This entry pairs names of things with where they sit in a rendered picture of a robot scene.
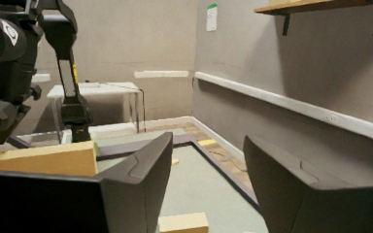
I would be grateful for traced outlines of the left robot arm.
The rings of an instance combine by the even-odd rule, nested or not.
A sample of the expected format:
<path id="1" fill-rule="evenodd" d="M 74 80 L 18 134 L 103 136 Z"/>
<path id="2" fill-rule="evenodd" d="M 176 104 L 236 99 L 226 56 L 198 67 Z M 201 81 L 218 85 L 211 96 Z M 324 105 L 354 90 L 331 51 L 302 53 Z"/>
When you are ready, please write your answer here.
<path id="1" fill-rule="evenodd" d="M 61 15 L 43 17 L 43 10 Z M 71 127 L 71 144 L 91 141 L 88 125 L 94 122 L 93 114 L 80 94 L 73 54 L 78 34 L 74 12 L 62 0 L 0 0 L 0 62 L 36 64 L 44 34 L 55 50 L 65 97 L 60 114 L 64 126 Z"/>

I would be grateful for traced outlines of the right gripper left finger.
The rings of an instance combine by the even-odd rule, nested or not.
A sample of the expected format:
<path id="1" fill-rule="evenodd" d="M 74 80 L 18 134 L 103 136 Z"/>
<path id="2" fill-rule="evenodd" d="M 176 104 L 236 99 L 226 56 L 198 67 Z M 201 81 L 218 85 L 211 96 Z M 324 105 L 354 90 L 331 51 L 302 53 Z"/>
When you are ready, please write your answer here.
<path id="1" fill-rule="evenodd" d="M 94 176 L 0 170 L 0 229 L 155 233 L 172 154 L 166 131 Z"/>

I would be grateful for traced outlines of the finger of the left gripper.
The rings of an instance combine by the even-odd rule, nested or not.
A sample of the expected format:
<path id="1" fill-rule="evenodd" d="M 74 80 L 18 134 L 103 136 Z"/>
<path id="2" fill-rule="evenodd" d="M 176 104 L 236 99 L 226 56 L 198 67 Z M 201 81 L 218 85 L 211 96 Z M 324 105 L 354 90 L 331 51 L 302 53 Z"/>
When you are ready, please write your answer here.
<path id="1" fill-rule="evenodd" d="M 27 106 L 27 105 L 22 105 L 21 107 L 18 108 L 18 113 L 23 113 L 24 116 L 22 118 L 25 117 L 25 115 L 29 112 L 29 110 L 31 109 L 30 106 Z"/>
<path id="2" fill-rule="evenodd" d="M 10 137 L 14 129 L 16 128 L 17 124 L 20 122 L 24 114 L 17 113 L 17 117 L 15 119 L 15 123 L 11 125 L 7 130 L 0 130 L 0 145 L 4 145 L 7 139 Z"/>

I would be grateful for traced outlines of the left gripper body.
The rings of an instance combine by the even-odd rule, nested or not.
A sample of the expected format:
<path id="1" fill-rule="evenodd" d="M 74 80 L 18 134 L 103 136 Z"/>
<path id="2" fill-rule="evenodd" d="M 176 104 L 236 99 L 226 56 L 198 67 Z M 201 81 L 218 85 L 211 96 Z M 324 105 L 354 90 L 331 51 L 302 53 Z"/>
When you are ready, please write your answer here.
<path id="1" fill-rule="evenodd" d="M 0 62 L 0 130 L 7 130 L 14 123 L 21 102 L 30 96 L 34 101 L 41 98 L 42 89 L 32 83 L 36 74 L 35 64 Z"/>

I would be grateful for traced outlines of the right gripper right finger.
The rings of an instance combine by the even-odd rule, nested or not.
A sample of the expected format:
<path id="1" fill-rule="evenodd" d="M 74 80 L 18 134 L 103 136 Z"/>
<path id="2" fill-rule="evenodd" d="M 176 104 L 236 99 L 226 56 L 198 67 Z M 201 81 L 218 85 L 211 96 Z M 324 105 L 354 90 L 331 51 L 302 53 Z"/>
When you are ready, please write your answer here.
<path id="1" fill-rule="evenodd" d="M 373 185 L 357 186 L 255 135 L 243 154 L 268 233 L 373 233 Z"/>

